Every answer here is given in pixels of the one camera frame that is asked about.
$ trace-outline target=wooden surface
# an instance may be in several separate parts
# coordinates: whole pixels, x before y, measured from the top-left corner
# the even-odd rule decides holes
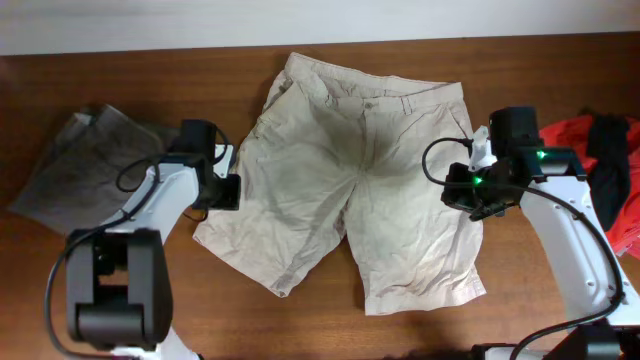
[[[0,58],[0,204],[25,183],[62,122],[87,104],[109,103],[164,125],[209,119],[239,143],[291,51],[377,75],[461,81],[474,128],[514,104],[536,106],[541,125],[584,106],[640,114],[639,34]],[[211,359],[379,359],[516,342],[563,320],[544,252],[519,210],[485,221],[477,267],[487,295],[382,317],[364,316],[362,284],[344,242],[280,299],[191,240],[194,229],[181,219],[166,246],[175,328]],[[0,213],[1,358],[58,358],[44,332],[42,295],[62,244],[43,226]],[[622,262],[640,286],[640,261]],[[58,281],[54,310],[64,335],[63,289]]]

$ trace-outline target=fabric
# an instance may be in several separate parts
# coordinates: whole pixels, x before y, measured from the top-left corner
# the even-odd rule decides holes
[[[138,159],[165,152],[175,134],[176,129],[138,124],[111,106],[96,116],[74,114],[8,210],[61,234],[93,228],[131,196],[116,188],[118,172]],[[138,184],[144,170],[124,175],[123,186]]]
[[[485,294],[482,223],[440,201],[421,156],[435,139],[471,134],[459,83],[291,54],[238,152],[240,210],[211,211],[194,239],[284,297],[348,234],[367,315],[464,304]],[[468,160],[446,143],[427,164],[444,178]]]
[[[589,173],[593,208],[600,225],[609,231],[631,191],[629,159],[627,158],[627,131],[624,117],[595,116],[589,129],[587,155],[598,163]]]
[[[630,117],[626,120],[629,123],[626,154],[629,160],[631,191],[606,235],[618,255],[628,251],[640,259],[640,122]],[[542,129],[540,136],[547,146],[572,147],[585,171],[591,174],[598,163],[597,159],[587,155],[589,130],[593,121],[591,115],[561,121]]]

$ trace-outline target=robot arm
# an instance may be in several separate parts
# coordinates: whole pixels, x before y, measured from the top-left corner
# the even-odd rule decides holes
[[[441,200],[472,220],[519,205],[542,242],[569,320],[532,334],[516,351],[494,347],[480,359],[540,359],[520,351],[540,336],[575,327],[545,359],[618,359],[621,351],[637,351],[640,298],[606,241],[573,150],[544,147],[533,108],[497,111],[490,130],[483,126],[473,140],[454,140],[472,149],[471,161],[452,164],[446,182],[433,179],[423,162],[427,177],[445,187]]]
[[[162,246],[189,206],[237,209],[240,178],[228,174],[233,151],[228,144],[214,146],[216,133],[209,122],[184,121],[171,153],[140,161],[153,166],[122,209],[98,230],[71,234],[67,328],[73,340],[118,358],[199,358],[171,327],[173,299]],[[128,283],[103,284],[101,276],[116,269],[128,272]]]

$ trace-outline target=shorts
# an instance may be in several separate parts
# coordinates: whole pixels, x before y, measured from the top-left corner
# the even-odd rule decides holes
[[[293,53],[239,149],[240,210],[211,211],[194,239],[284,297],[347,235],[367,315],[464,304],[485,294],[474,266],[482,223],[440,201],[421,158],[435,139],[471,135],[460,83]],[[468,160],[442,143],[427,164],[444,179]]]

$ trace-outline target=black cloth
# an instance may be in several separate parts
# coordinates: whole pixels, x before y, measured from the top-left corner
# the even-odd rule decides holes
[[[624,117],[594,115],[589,129],[587,156],[598,159],[587,181],[600,225],[609,231],[631,192],[627,154],[629,123]]]

